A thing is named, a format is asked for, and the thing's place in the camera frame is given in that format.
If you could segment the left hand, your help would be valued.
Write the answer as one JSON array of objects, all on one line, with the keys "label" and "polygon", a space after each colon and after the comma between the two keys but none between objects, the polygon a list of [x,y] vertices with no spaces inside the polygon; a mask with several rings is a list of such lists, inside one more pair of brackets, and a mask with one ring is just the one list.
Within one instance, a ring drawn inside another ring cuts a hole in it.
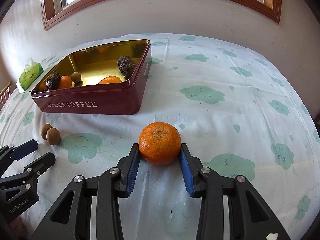
[{"label": "left hand", "polygon": [[16,237],[19,239],[27,239],[27,231],[20,216],[13,220],[9,226]]}]

